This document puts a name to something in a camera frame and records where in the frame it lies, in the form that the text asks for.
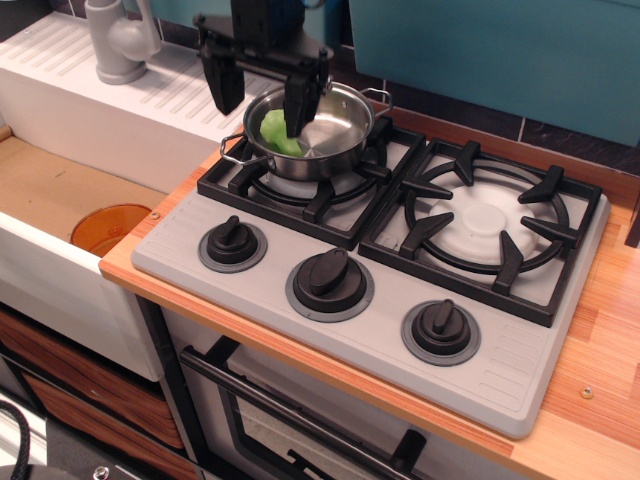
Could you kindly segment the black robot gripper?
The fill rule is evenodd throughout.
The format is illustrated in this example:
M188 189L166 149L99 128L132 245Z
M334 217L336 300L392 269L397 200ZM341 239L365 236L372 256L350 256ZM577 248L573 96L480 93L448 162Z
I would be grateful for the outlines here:
M211 95L224 115L245 98L244 72L287 75L288 138L314 120L330 83L330 47L304 31L304 1L232 1L228 15L198 14L199 56Z

